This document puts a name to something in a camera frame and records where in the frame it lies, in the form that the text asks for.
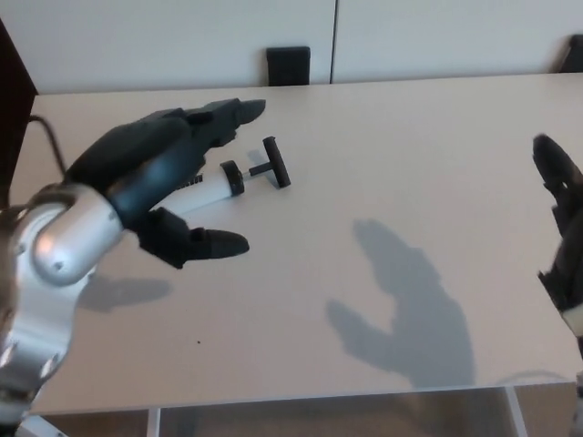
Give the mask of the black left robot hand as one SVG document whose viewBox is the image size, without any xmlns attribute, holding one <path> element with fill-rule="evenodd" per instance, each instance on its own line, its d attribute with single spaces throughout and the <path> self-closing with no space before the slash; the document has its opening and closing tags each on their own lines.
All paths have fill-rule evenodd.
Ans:
<svg viewBox="0 0 583 437">
<path fill-rule="evenodd" d="M 239 256 L 250 249 L 241 234 L 191 229 L 159 202 L 199 173 L 210 149 L 226 146 L 265 107 L 263 99 L 233 98 L 157 111 L 110 129 L 74 161 L 65 178 L 101 194 L 140 248 L 176 269 L 190 260 Z"/>
</svg>

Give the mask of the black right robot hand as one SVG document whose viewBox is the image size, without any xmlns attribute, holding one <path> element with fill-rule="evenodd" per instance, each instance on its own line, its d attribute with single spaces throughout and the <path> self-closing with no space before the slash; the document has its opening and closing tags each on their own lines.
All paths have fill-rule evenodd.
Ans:
<svg viewBox="0 0 583 437">
<path fill-rule="evenodd" d="M 538 274 L 564 322 L 582 337 L 582 170 L 551 137 L 533 140 L 533 160 L 552 195 L 552 214 L 561 237 L 551 267 Z"/>
</svg>

